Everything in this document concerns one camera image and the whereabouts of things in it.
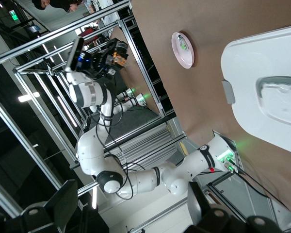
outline aluminum frame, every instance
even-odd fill
[[[78,125],[78,127],[80,128],[80,130],[83,131],[82,123],[77,118],[77,116],[73,113],[72,109],[70,108],[70,105],[66,101],[66,99],[65,99],[64,95],[62,94],[62,92],[60,91],[58,85],[53,80],[53,77],[51,75],[49,75],[49,74],[47,74],[47,77],[50,80],[50,82],[52,83],[52,85],[55,88],[55,90],[57,91],[58,95],[62,98],[64,105],[66,106],[66,108],[68,109],[68,111],[70,112],[70,114],[72,115],[72,118],[76,121],[76,124]]]
[[[72,132],[73,136],[77,140],[79,140],[79,136],[78,136],[77,132],[75,131],[75,129],[71,125],[71,122],[69,121],[69,119],[66,117],[66,115],[64,114],[64,112],[60,108],[59,104],[57,103],[55,97],[52,95],[52,93],[49,90],[49,88],[46,86],[46,84],[42,80],[41,76],[39,74],[36,74],[36,73],[34,75],[37,78],[37,80],[39,81],[40,85],[42,86],[43,90],[45,91],[45,93],[47,94],[47,96],[49,97],[49,99],[51,100],[51,102],[53,103],[53,105],[55,106],[55,108],[57,109],[57,111],[59,112],[60,116],[63,118],[63,120],[66,123],[66,125],[68,126],[68,128]]]
[[[0,184],[0,206],[11,217],[19,216],[23,209]]]
[[[126,23],[125,23],[125,19],[119,20],[118,21],[118,25],[121,27],[121,29],[123,31],[123,34],[124,34],[125,38],[127,39],[128,45],[130,47],[130,50],[131,50],[133,56],[136,59],[136,62],[138,64],[138,66],[139,66],[139,69],[140,69],[144,79],[145,79],[145,82],[146,82],[147,86],[149,87],[149,90],[150,90],[151,95],[152,95],[152,97],[153,97],[153,99],[154,99],[154,101],[155,101],[155,103],[156,103],[156,105],[157,105],[157,107],[159,109],[161,117],[165,117],[166,113],[165,113],[165,111],[164,111],[164,109],[162,107],[160,99],[159,99],[159,97],[158,97],[158,95],[157,95],[157,93],[156,93],[156,91],[154,89],[154,86],[153,86],[153,84],[152,84],[152,82],[150,80],[149,74],[146,71],[146,67],[145,67],[144,63],[142,62],[141,56],[140,56],[140,54],[138,52],[138,49],[137,49],[135,43],[133,42],[133,39],[132,39],[132,37],[131,37],[131,35],[129,33],[129,30],[128,30],[128,28],[126,26]]]
[[[52,128],[53,132],[55,133],[57,138],[60,140],[61,144],[63,145],[63,147],[65,148],[65,150],[67,151],[67,153],[69,154],[71,159],[73,161],[76,161],[77,158],[75,157],[75,154],[72,151],[72,148],[70,148],[70,146],[68,145],[68,143],[64,139],[62,133],[59,131],[59,129],[53,123],[53,121],[51,120],[49,115],[46,113],[44,108],[41,106],[41,104],[39,103],[37,98],[34,96],[33,92],[30,90],[30,88],[29,88],[28,84],[26,83],[26,81],[24,80],[24,78],[19,73],[16,73],[15,76],[16,76],[17,80],[19,81],[19,83],[22,85],[22,87],[25,89],[27,94],[31,96],[33,103],[35,104],[35,106],[37,107],[37,109],[39,110],[41,115],[44,117],[47,124]]]

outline ceiling light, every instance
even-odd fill
[[[60,53],[58,53],[59,58],[62,60],[62,62],[64,62],[62,56],[60,55]]]
[[[97,186],[93,188],[93,201],[92,201],[93,209],[97,208]]]
[[[49,51],[48,51],[47,47],[45,46],[45,44],[42,44],[42,46],[43,46],[45,52],[49,53]]]
[[[33,93],[33,95],[35,96],[35,97],[39,97],[40,96],[40,94],[39,94],[39,92],[34,92]],[[18,100],[19,100],[19,102],[26,102],[26,101],[29,101],[29,100],[31,100],[32,98],[31,98],[31,95],[24,95],[24,96],[20,96],[20,97],[18,97]]]

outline pink plate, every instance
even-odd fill
[[[189,39],[183,33],[174,33],[171,45],[178,62],[186,69],[194,63],[194,51]]]

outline black cable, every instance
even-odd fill
[[[11,59],[9,59],[9,62],[10,62],[12,65],[16,66],[16,67],[19,66],[19,65],[15,65],[15,64],[13,64],[13,63],[11,62]]]
[[[112,153],[108,150],[108,148],[106,148],[105,145],[104,145],[104,144],[102,143],[102,141],[100,140],[100,138],[99,138],[99,136],[98,136],[98,132],[97,132],[97,125],[96,125],[96,129],[95,129],[95,131],[96,131],[96,136],[97,136],[97,138],[98,138],[100,144],[101,144],[101,145],[106,149],[106,151],[107,151],[111,156],[113,156]]]
[[[245,172],[244,170],[242,170],[239,166],[237,166],[233,161],[230,160],[230,162],[239,169],[239,171],[242,172],[242,174],[248,176],[250,179],[252,179],[256,184],[258,184],[263,190],[265,190],[266,192],[268,192],[268,194],[270,194],[273,198],[275,198],[275,200],[277,200],[280,204],[282,204],[284,207],[287,208],[287,206],[282,203],[281,200],[279,200],[277,197],[275,197],[270,191],[268,191],[263,185],[261,185],[257,180],[255,180],[252,176],[250,176],[247,172]]]
[[[123,150],[121,149],[121,147],[116,143],[115,139],[111,136],[110,131],[108,131],[107,126],[106,126],[106,124],[105,124],[105,120],[103,120],[103,123],[104,123],[104,127],[105,127],[105,129],[106,129],[106,131],[107,131],[107,133],[108,133],[108,136],[110,136],[110,138],[114,141],[114,143],[115,143],[115,144],[117,145],[117,147],[120,149],[121,153],[124,154],[124,152],[123,152]],[[129,182],[129,184],[130,184],[130,188],[131,188],[131,197],[130,197],[130,198],[123,198],[123,197],[121,197],[117,192],[116,192],[115,194],[116,194],[119,198],[121,198],[121,199],[124,199],[124,200],[130,200],[130,199],[132,199],[133,196],[134,196],[134,190],[133,190],[133,188],[132,188],[132,184],[131,184],[130,178],[129,178],[129,176],[128,176],[128,170],[129,170],[129,169],[128,169],[128,165],[127,165],[127,163],[126,163],[126,170],[123,168],[123,166],[124,166],[124,165],[122,165],[122,169],[124,170],[124,172],[126,171],[126,179],[125,179],[125,182],[123,183],[122,187],[126,184],[126,182],[127,182],[127,180],[128,180],[128,182]]]
[[[253,190],[255,190],[257,193],[259,193],[261,196],[269,198],[267,195],[265,195],[264,193],[258,191],[256,188],[254,188],[254,186],[252,184],[250,184],[244,177],[242,177],[240,174],[237,174],[239,178],[241,178],[243,181],[245,181],[245,183],[247,185],[249,185]]]
[[[125,164],[123,164],[123,166],[128,165],[128,164],[135,164],[135,165],[138,165],[138,166],[141,167],[143,170],[145,170],[145,168],[144,168],[143,166],[141,166],[141,165],[138,164],[138,163],[134,163],[134,162],[125,163]]]
[[[207,171],[207,172],[201,172],[201,173],[198,174],[198,176],[207,175],[207,174],[216,173],[216,172],[222,172],[222,171],[213,171],[213,172],[211,172],[211,171],[208,172]]]
[[[117,126],[119,123],[120,123],[120,121],[121,121],[121,119],[122,119],[122,117],[123,117],[123,106],[122,106],[122,104],[121,104],[121,102],[119,101],[119,104],[121,105],[121,116],[120,116],[120,119],[118,120],[118,122],[116,123],[116,124],[111,124],[109,127],[110,128],[112,128],[112,127],[114,127],[114,126]],[[94,122],[96,122],[98,125],[101,125],[101,126],[104,126],[103,124],[100,124],[99,123],[99,120],[97,121],[97,120],[95,120],[94,119],[94,116],[92,115],[92,114],[89,114],[90,116],[91,116],[91,118],[92,118],[92,120],[94,121]]]
[[[127,112],[128,112],[128,111],[139,111],[139,110],[146,110],[146,109],[148,109],[148,108],[132,109],[132,110],[127,110]]]

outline metal rod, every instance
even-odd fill
[[[0,64],[7,61],[10,58],[16,57],[18,55],[23,54],[24,52],[27,52],[28,50],[32,50],[48,41],[51,41],[61,35],[64,35],[66,33],[72,32],[75,29],[79,28],[80,25],[85,25],[88,23],[91,23],[97,19],[103,18],[107,15],[110,15],[114,12],[117,12],[125,7],[128,7],[130,4],[129,0],[123,0],[119,3],[113,4],[111,6],[108,6],[100,11],[97,11],[96,13],[93,13],[87,17],[81,18],[79,20],[76,20],[73,23],[68,24],[67,26],[64,26],[62,28],[59,28],[57,30],[54,30],[53,32],[50,32],[40,38],[37,38],[35,40],[32,40],[24,45],[21,45],[15,49],[12,49],[10,51],[4,52],[0,54]]]
[[[41,76],[39,74],[34,74],[34,75],[37,78],[37,80],[39,81],[41,87],[43,88],[43,90],[45,91],[45,93],[47,94],[47,96],[49,97],[49,99],[52,101],[53,105],[55,106],[55,108],[57,109],[57,111],[59,112],[59,114],[62,116],[64,122],[67,124],[67,126],[70,129],[70,131],[72,132],[73,136],[77,140],[79,140],[79,136],[78,136],[77,132],[75,131],[75,128],[73,128],[73,126],[71,125],[71,122],[68,120],[68,118],[66,117],[66,115],[64,114],[64,112],[62,111],[62,109],[60,108],[59,104],[56,102],[55,97],[52,95],[51,91],[46,86],[46,84],[42,80]]]
[[[32,144],[30,143],[28,138],[21,131],[21,129],[17,126],[15,121],[11,118],[11,116],[6,111],[6,109],[2,106],[1,103],[0,103],[0,117],[5,122],[5,124],[9,127],[9,129],[12,131],[12,133],[15,135],[15,137],[19,140],[19,142],[22,144],[22,146],[25,148],[25,150],[28,152],[28,154],[36,162],[36,164],[39,166],[39,168],[42,170],[42,172],[45,174],[45,176],[49,179],[49,181],[54,185],[54,187],[57,190],[59,190],[60,187],[62,186],[62,184],[57,179],[57,177],[53,174],[53,172],[48,167],[48,165],[43,161],[43,159],[38,154],[38,152],[35,150],[35,148],[32,146]]]
[[[56,71],[56,69],[66,65],[66,63],[67,63],[67,61],[61,62],[58,65],[53,66],[52,69]]]
[[[229,208],[232,213],[239,220],[246,222],[246,217],[239,211],[225,196],[223,196],[220,191],[214,187],[212,184],[206,185],[207,189],[212,192],[227,208]]]
[[[153,99],[154,99],[154,101],[155,101],[155,103],[156,103],[156,105],[157,105],[157,107],[158,107],[158,109],[160,111],[161,117],[166,116],[165,111],[162,108],[162,104],[161,104],[161,102],[159,100],[159,97],[158,97],[158,95],[157,95],[157,93],[156,93],[156,91],[154,89],[154,86],[153,86],[151,80],[150,80],[149,74],[146,71],[146,67],[145,67],[144,63],[142,62],[142,58],[141,58],[141,56],[140,56],[140,54],[138,52],[138,49],[137,49],[135,43],[133,42],[133,39],[132,39],[132,37],[131,37],[131,35],[129,33],[129,30],[128,30],[126,24],[125,24],[125,21],[123,19],[119,20],[118,24],[121,27],[125,38],[127,39],[128,45],[129,45],[129,47],[131,49],[131,52],[132,52],[132,54],[134,55],[134,57],[136,59],[136,62],[138,64],[138,66],[139,66],[139,69],[140,69],[144,79],[145,79],[145,82],[146,82],[147,86],[149,87],[149,90],[150,90],[150,92],[152,94],[152,97],[153,97]]]
[[[97,181],[93,181],[87,185],[85,185],[82,188],[78,189],[78,197],[82,196],[83,194],[87,193],[88,191],[91,191],[94,187],[98,187],[99,184]]]
[[[83,122],[86,120],[86,116],[83,115],[85,113],[85,111],[83,110],[83,112],[81,112],[80,108],[76,105],[76,103],[72,100],[72,97],[69,93],[69,90],[67,88],[67,86],[65,85],[65,83],[63,82],[63,80],[60,78],[60,76],[58,74],[55,74],[55,76],[57,77],[59,83],[62,85],[63,89],[65,90],[65,92],[67,93],[67,95],[69,96],[73,106],[76,108],[76,110],[78,111],[79,115],[81,116]]]
[[[154,217],[150,218],[148,221],[145,221],[138,227],[135,227],[132,229],[129,233],[138,233],[142,229],[146,228],[147,226],[155,223],[156,221],[160,220],[161,218],[167,216],[171,212],[175,211],[176,209],[180,208],[181,206],[185,205],[188,202],[187,198],[182,199],[181,201],[178,201],[176,204],[170,206],[169,208],[165,209],[164,211],[160,212],[158,215],[155,215]]]
[[[62,79],[63,79],[64,83],[66,84],[66,86],[69,87],[69,83],[68,83],[66,77],[64,76],[64,74],[63,73],[59,73],[59,74],[62,77]]]
[[[0,184],[0,206],[11,217],[19,216],[23,209]]]
[[[65,141],[65,139],[63,137],[64,133],[62,135],[61,132],[59,132],[59,129],[55,126],[54,122],[50,119],[49,115],[46,113],[46,111],[43,109],[43,107],[41,106],[39,101],[33,95],[32,91],[30,90],[29,86],[25,82],[24,78],[19,73],[15,73],[15,76],[16,76],[17,80],[19,81],[19,83],[22,85],[22,87],[25,89],[27,94],[31,96],[33,103],[35,104],[35,106],[37,107],[37,109],[39,110],[41,115],[44,117],[47,124],[53,130],[53,132],[55,133],[57,138],[60,140],[61,144],[66,149],[66,151],[70,155],[71,159],[73,161],[76,161],[77,158],[75,157],[74,152],[72,151],[72,149],[70,148],[70,146],[67,144],[67,142]]]
[[[104,47],[107,43],[108,43],[107,41],[106,41],[106,42],[103,42],[103,43],[101,43],[100,45],[97,45],[97,46],[95,46],[95,47],[89,49],[87,52],[94,52],[94,51],[96,51],[97,49],[99,49],[99,48],[101,48],[101,47]]]
[[[34,60],[32,60],[32,61],[26,63],[26,64],[23,64],[22,66],[18,66],[18,67],[16,67],[15,70],[18,71],[18,72],[22,72],[22,71],[24,71],[25,69],[28,69],[28,68],[30,68],[30,67],[32,67],[32,66],[34,66],[34,65],[37,65],[37,64],[39,64],[40,62],[43,62],[44,59],[48,59],[48,58],[50,58],[50,57],[52,57],[52,56],[54,56],[54,55],[56,55],[56,54],[58,54],[58,53],[60,53],[60,52],[63,52],[63,51],[65,51],[65,50],[71,48],[72,45],[73,45],[73,42],[70,42],[70,43],[68,43],[68,44],[66,44],[66,45],[64,45],[64,46],[62,46],[62,47],[60,47],[60,48],[58,48],[58,49],[56,49],[56,50],[53,50],[53,51],[50,52],[50,53],[44,54],[44,55],[42,55],[41,57],[38,57],[38,58],[36,58],[36,59],[34,59]]]
[[[100,28],[97,31],[94,31],[94,32],[84,36],[83,38],[86,41],[86,40],[91,39],[92,37],[94,37],[96,35],[102,34],[102,33],[106,32],[112,28],[115,28],[116,26],[118,26],[118,22],[110,23],[110,24],[104,26],[103,28]]]
[[[80,128],[80,130],[82,131],[82,123],[80,122],[80,120],[77,118],[77,116],[74,114],[74,112],[72,111],[72,109],[70,108],[70,105],[68,104],[68,102],[66,101],[64,95],[62,94],[62,92],[60,91],[58,85],[56,84],[56,82],[53,80],[53,77],[49,74],[47,74],[48,79],[51,81],[52,85],[54,86],[55,90],[57,91],[58,95],[62,98],[62,101],[64,103],[64,105],[66,106],[67,110],[70,112],[72,118],[76,121],[76,124],[78,125],[78,127]]]
[[[214,181],[212,181],[211,185],[216,186],[219,183],[225,181],[226,179],[230,178],[233,175],[234,175],[234,173],[227,172],[227,173],[223,174],[222,176],[218,177],[217,179],[215,179]]]

